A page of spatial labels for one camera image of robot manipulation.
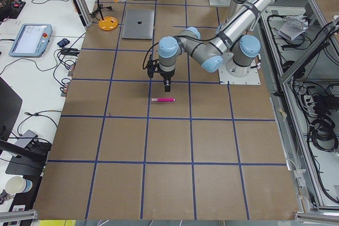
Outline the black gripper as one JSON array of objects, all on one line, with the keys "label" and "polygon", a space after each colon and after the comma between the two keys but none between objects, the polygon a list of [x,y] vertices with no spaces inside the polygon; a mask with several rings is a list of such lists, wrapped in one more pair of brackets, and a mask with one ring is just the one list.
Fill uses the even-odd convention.
[{"label": "black gripper", "polygon": [[164,71],[161,69],[159,73],[163,77],[165,92],[170,92],[171,91],[171,78],[174,76],[175,70],[173,69],[171,71]]}]

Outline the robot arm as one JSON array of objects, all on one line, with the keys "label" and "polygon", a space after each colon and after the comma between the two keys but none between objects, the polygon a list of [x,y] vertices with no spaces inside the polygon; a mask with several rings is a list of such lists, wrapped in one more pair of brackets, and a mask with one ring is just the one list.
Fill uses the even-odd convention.
[{"label": "robot arm", "polygon": [[173,37],[163,37],[159,41],[158,64],[154,68],[164,80],[166,92],[171,90],[171,78],[174,76],[176,59],[187,53],[209,73],[219,69],[222,55],[235,47],[239,38],[261,13],[277,0],[231,0],[227,19],[219,26],[216,35],[203,42],[198,29],[189,27]]}]

